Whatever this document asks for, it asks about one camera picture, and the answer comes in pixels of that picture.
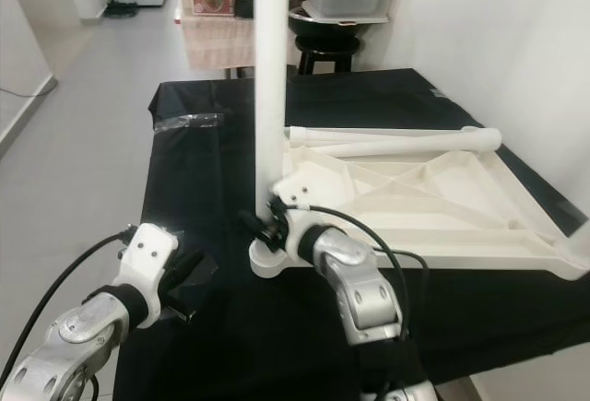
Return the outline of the white plastic table top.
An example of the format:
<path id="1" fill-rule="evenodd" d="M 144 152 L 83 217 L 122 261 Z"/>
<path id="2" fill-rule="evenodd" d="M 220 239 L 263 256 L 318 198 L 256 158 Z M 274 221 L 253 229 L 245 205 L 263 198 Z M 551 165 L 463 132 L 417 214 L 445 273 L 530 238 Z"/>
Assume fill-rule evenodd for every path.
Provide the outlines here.
<path id="1" fill-rule="evenodd" d="M 545 270 L 568 280 L 590 272 L 590 227 L 566 236 L 494 151 L 330 157 L 329 141 L 284 138 L 283 178 L 308 176 L 324 225 L 368 245 L 407 251 L 404 267 Z M 298 241 L 249 249 L 254 274 L 303 265 Z"/>

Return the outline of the clear tape strip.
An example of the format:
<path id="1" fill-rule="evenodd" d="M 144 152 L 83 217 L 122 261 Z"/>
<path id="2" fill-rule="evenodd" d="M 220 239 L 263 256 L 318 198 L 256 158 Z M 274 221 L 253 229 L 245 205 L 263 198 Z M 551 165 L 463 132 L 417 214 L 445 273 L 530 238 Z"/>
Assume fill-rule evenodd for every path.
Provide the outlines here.
<path id="1" fill-rule="evenodd" d="M 177 115 L 157 120 L 153 124 L 153 135 L 177 130 L 207 130 L 224 125 L 225 115 L 218 112 Z"/>

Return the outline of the black tablecloth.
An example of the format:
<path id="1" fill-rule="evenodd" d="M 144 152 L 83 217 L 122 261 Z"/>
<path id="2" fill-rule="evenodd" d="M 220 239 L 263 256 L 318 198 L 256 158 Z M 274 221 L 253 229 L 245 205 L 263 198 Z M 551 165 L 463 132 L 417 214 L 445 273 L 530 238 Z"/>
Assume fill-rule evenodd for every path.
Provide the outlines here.
<path id="1" fill-rule="evenodd" d="M 357 360 L 327 283 L 306 267 L 265 279 L 249 266 L 239 219 L 254 207 L 253 82 L 163 82 L 153 123 L 193 115 L 153 136 L 142 217 L 218 269 L 185 286 L 189 321 L 159 321 L 122 347 L 115 401 L 358 401 Z M 409 261 L 413 337 L 427 377 L 511 366 L 590 342 L 590 276 L 446 270 Z"/>

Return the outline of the small black floor object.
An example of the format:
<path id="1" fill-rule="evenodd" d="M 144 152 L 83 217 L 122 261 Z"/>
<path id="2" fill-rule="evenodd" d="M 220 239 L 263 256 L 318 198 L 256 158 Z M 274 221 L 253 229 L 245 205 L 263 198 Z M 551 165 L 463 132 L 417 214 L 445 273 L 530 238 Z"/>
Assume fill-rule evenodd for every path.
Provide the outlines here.
<path id="1" fill-rule="evenodd" d="M 102 10 L 103 18 L 133 18 L 138 13 L 136 2 L 118 2 L 112 0 Z"/>

